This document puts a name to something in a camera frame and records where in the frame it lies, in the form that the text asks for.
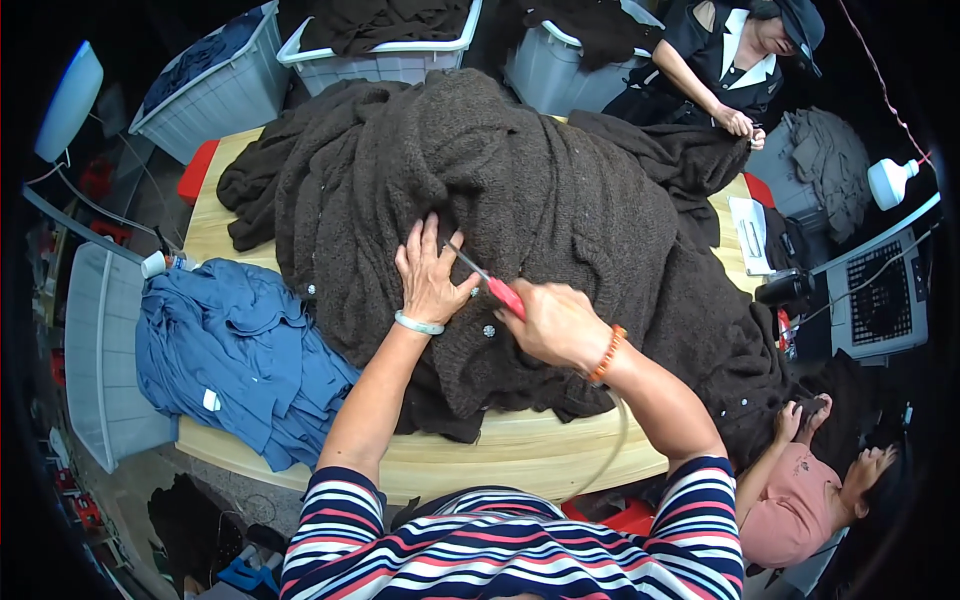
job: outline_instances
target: white plastic bin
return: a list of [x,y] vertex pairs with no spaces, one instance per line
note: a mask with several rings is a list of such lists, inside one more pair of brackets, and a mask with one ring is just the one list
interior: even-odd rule
[[[130,133],[143,133],[181,164],[187,164],[207,140],[276,119],[290,78],[290,71],[276,62],[280,47],[278,4],[273,0],[260,7],[263,20],[230,60],[211,66],[146,115],[141,104]],[[172,69],[182,54],[163,72]]]
[[140,265],[92,242],[77,249],[63,334],[66,402],[81,443],[108,473],[125,456],[174,437],[136,385]]
[[313,17],[307,17],[276,53],[280,64],[293,67],[311,96],[344,79],[419,84],[433,69],[459,69],[464,51],[473,41],[483,0],[473,0],[464,31],[453,41],[388,41],[360,57],[338,57],[329,48],[300,51],[300,36]]
[[[621,0],[623,10],[638,23],[663,28],[636,0]],[[650,53],[635,48],[626,62],[608,64],[587,73],[580,70],[583,47],[576,37],[568,36],[551,21],[527,31],[523,41],[507,58],[504,81],[514,89],[525,105],[542,114],[566,117],[579,108],[600,112],[617,94],[627,88],[623,83],[637,59],[649,59]]]
[[820,204],[813,183],[804,183],[797,177],[792,125],[790,114],[785,112],[780,124],[767,135],[763,150],[750,153],[744,170],[767,184],[783,216],[799,221],[806,233],[823,231],[828,228],[827,212]]

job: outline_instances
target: cap brim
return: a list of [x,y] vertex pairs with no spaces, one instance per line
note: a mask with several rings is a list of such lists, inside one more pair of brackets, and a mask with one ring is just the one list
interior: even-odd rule
[[809,67],[814,75],[823,77],[823,73],[820,72],[820,67],[813,61],[813,50],[806,40],[804,30],[801,29],[800,24],[797,22],[797,17],[791,14],[790,11],[783,11],[782,14],[783,30],[790,38],[790,41],[793,42],[793,47],[797,51],[797,58]]

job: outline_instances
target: pile of blue clothes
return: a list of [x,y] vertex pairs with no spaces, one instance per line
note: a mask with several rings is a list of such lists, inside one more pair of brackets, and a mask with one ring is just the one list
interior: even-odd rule
[[274,471],[316,465],[360,373],[328,348],[279,273],[213,258],[149,279],[140,392],[167,416],[236,435]]
[[160,106],[181,87],[199,77],[206,69],[233,57],[253,35],[263,20],[260,7],[233,17],[215,36],[203,37],[183,51],[180,60],[169,71],[160,73],[143,98],[143,115]]

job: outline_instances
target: person in striped shirt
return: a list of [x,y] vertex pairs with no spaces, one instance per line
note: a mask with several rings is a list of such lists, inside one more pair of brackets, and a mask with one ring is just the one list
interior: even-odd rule
[[[459,232],[451,240],[462,242]],[[474,275],[452,284],[454,259],[450,248],[438,252],[434,215],[397,249],[407,318],[398,320],[406,325],[392,326],[333,422],[287,550],[281,599],[739,598],[735,481],[706,409],[621,341],[586,295],[556,283],[514,281],[526,322],[504,311],[497,318],[540,360],[602,372],[667,457],[667,491],[651,535],[571,521],[542,498],[499,486],[450,494],[392,533],[385,529],[379,464],[430,341],[420,330],[445,324],[479,283]]]

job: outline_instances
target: pink shirt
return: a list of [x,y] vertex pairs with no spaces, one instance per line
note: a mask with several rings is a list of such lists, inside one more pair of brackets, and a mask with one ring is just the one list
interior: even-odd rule
[[803,444],[788,444],[740,528],[743,558],[767,568],[799,564],[833,535],[827,483],[836,472]]

